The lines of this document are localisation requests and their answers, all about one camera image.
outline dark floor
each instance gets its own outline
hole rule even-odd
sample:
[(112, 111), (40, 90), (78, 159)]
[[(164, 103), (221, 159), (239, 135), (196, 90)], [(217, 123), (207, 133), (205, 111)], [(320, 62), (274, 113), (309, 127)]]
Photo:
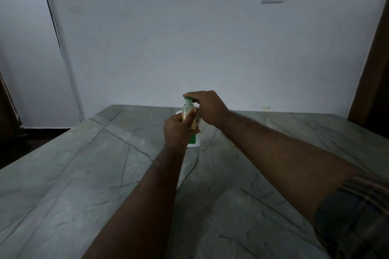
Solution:
[(51, 141), (68, 129), (26, 129), (23, 135), (0, 142), (0, 169)]

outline marble table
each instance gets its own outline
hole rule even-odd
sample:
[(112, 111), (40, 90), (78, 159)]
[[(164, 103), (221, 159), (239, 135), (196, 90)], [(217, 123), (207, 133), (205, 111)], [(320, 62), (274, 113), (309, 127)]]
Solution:
[[(0, 258), (79, 258), (164, 145), (178, 109), (112, 105), (0, 170)], [(329, 114), (240, 112), (389, 177), (389, 140)], [(167, 258), (328, 258), (309, 223), (217, 130), (182, 166)]]

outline transparent bottle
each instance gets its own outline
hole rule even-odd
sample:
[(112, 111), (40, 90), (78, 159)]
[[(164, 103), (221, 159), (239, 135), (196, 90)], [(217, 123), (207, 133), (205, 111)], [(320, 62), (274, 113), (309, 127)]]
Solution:
[[(182, 120), (184, 120), (189, 112), (194, 108), (193, 104), (193, 98), (192, 97), (186, 97), (185, 98), (185, 104), (182, 107)], [(192, 123), (191, 130), (196, 130), (196, 119)]]

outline sleeve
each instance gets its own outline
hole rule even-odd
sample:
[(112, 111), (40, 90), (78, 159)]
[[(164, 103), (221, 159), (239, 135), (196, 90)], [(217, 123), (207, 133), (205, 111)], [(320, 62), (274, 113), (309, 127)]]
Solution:
[(389, 182), (350, 178), (320, 203), (314, 230), (332, 258), (389, 258)]

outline person's left hand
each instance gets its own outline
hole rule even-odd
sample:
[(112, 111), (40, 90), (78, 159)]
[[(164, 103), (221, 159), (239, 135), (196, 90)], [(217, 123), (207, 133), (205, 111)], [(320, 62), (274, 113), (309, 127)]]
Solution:
[(185, 154), (186, 146), (191, 136), (200, 132), (198, 125), (196, 125), (196, 130), (191, 131), (191, 126), (196, 119), (197, 111), (198, 108), (194, 107), (183, 121), (181, 121), (182, 114), (176, 114), (166, 119), (165, 125), (163, 126), (163, 133), (168, 148)]

